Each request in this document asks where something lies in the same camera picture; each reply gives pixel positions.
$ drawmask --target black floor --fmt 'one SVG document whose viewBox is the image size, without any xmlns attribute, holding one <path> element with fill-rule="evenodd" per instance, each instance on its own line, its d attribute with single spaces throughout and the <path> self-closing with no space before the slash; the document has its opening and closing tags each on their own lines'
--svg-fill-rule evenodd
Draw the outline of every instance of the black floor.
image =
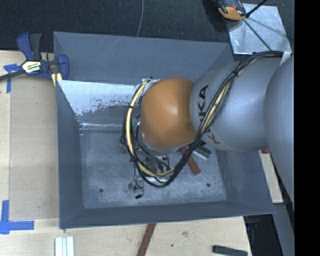
<svg viewBox="0 0 320 256">
<path fill-rule="evenodd" d="M 53 31 L 228 43 L 224 23 L 211 0 L 7 0 L 0 1 L 0 50 L 17 50 L 23 32 L 42 33 L 41 52 L 53 52 Z M 243 0 L 258 4 L 260 0 Z M 277 6 L 295 52 L 295 0 Z M 245 217 L 253 256 L 282 256 L 271 215 Z"/>
</svg>

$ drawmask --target wire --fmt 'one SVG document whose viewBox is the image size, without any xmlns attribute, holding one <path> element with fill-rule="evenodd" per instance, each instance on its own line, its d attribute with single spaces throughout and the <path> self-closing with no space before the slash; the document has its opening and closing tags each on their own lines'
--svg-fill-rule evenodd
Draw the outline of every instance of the wire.
<svg viewBox="0 0 320 256">
<path fill-rule="evenodd" d="M 252 26 L 250 26 L 250 24 L 244 19 L 243 20 L 245 24 L 247 24 L 247 26 L 252 30 L 252 32 L 260 39 L 260 41 L 269 49 L 269 51 L 272 51 L 272 49 L 270 48 L 269 45 L 267 45 L 267 43 L 261 38 L 260 35 L 258 35 L 258 33 L 253 29 Z"/>
<path fill-rule="evenodd" d="M 202 119 L 199 128 L 197 130 L 195 139 L 193 142 L 191 142 L 188 147 L 186 152 L 182 155 L 180 161 L 175 165 L 174 168 L 170 169 L 169 171 L 163 172 L 163 173 L 155 173 L 151 171 L 148 166 L 146 166 L 137 156 L 136 154 L 136 148 L 133 146 L 136 144 L 137 138 L 134 138 L 133 135 L 133 130 L 132 130 L 132 125 L 131 125 L 131 119 L 132 119 L 132 111 L 133 107 L 138 100 L 138 97 L 140 93 L 143 91 L 145 88 L 146 84 L 149 83 L 151 80 L 150 79 L 144 79 L 143 83 L 138 87 L 137 91 L 134 93 L 132 101 L 128 107 L 127 114 L 124 117 L 123 123 L 123 140 L 124 140 L 124 145 L 127 147 L 128 152 L 131 156 L 131 160 L 134 162 L 137 171 L 139 172 L 140 176 L 144 181 L 146 181 L 148 184 L 156 187 L 156 188 L 164 188 L 168 186 L 170 183 L 172 183 L 175 178 L 178 176 L 180 171 L 183 169 L 183 167 L 186 165 L 188 162 L 188 159 L 190 158 L 192 152 L 202 143 L 202 136 L 206 134 L 208 129 L 214 124 L 215 120 L 223 110 L 230 89 L 232 87 L 233 81 L 243 72 L 243 70 L 253 62 L 259 59 L 263 58 L 280 58 L 283 56 L 283 52 L 281 51 L 264 51 L 260 53 L 254 53 L 253 55 L 249 56 L 245 60 L 241 61 L 238 66 L 229 74 L 229 76 L 223 81 L 221 86 L 219 87 L 217 93 L 213 97 L 212 101 L 210 102 L 204 118 Z M 151 181 L 149 181 L 145 174 L 155 177 L 158 182 L 161 182 L 161 184 L 155 184 Z M 159 177 L 165 177 L 169 176 L 167 181 L 161 181 L 158 178 Z"/>
<path fill-rule="evenodd" d="M 144 0 L 141 0 L 141 17 L 140 17 L 140 23 L 139 23 L 139 28 L 138 28 L 138 31 L 136 33 L 136 37 L 139 36 L 139 33 L 140 33 L 140 29 L 141 29 L 141 25 L 142 25 L 142 19 L 144 17 Z"/>
<path fill-rule="evenodd" d="M 251 11 L 249 11 L 246 15 L 245 15 L 245 17 L 246 18 L 249 18 L 250 17 L 250 15 L 253 13 L 253 12 L 255 12 L 260 6 L 262 6 L 266 1 L 268 1 L 268 0 L 263 0 L 261 3 L 259 3 L 256 7 L 254 7 Z"/>
</svg>

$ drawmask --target wooden stick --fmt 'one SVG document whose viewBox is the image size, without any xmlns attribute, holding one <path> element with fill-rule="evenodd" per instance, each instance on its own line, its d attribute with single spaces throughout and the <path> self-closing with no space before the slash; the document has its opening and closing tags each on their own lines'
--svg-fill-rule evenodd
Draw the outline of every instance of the wooden stick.
<svg viewBox="0 0 320 256">
<path fill-rule="evenodd" d="M 147 252 L 147 248 L 149 245 L 149 242 L 151 240 L 152 234 L 154 233 L 154 230 L 156 228 L 156 223 L 148 224 L 146 227 L 142 242 L 140 244 L 140 248 L 138 250 L 138 253 L 136 256 L 145 256 Z"/>
</svg>

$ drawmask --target blue tape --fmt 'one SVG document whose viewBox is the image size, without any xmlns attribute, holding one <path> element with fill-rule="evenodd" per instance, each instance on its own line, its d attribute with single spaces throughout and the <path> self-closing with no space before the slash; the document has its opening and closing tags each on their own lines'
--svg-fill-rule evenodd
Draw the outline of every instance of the blue tape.
<svg viewBox="0 0 320 256">
<path fill-rule="evenodd" d="M 5 71 L 8 72 L 8 74 L 10 74 L 12 71 L 22 70 L 22 67 L 17 64 L 4 65 L 3 68 L 5 69 Z M 6 82 L 6 93 L 8 94 L 10 92 L 11 92 L 11 78 L 9 78 L 8 81 Z"/>
<path fill-rule="evenodd" d="M 9 200 L 2 201 L 0 234 L 8 235 L 10 231 L 34 230 L 34 220 L 9 221 Z"/>
</svg>

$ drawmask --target wooden board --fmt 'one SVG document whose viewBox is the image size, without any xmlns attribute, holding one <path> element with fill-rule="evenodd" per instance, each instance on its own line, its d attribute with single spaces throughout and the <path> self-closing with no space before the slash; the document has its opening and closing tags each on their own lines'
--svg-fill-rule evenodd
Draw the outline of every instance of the wooden board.
<svg viewBox="0 0 320 256">
<path fill-rule="evenodd" d="M 142 225 L 60 230 L 59 220 L 38 219 L 32 231 L 0 235 L 0 256 L 54 255 L 56 237 L 74 237 L 75 256 L 135 256 L 147 228 Z M 215 256 L 220 245 L 252 256 L 242 217 L 157 224 L 146 256 Z"/>
<path fill-rule="evenodd" d="M 284 202 L 284 199 L 281 194 L 281 190 L 279 187 L 279 182 L 276 176 L 276 171 L 274 167 L 274 163 L 272 161 L 270 153 L 262 153 L 259 152 L 263 170 L 265 173 L 266 182 L 268 183 L 268 187 L 270 190 L 272 202 L 274 204 L 280 204 Z"/>
<path fill-rule="evenodd" d="M 1 67 L 20 65 L 24 59 L 19 51 L 0 51 Z M 0 86 L 0 199 L 10 201 L 10 220 L 57 218 L 57 114 L 53 83 L 20 75 L 11 79 L 10 93 L 4 90 L 6 80 Z"/>
</svg>

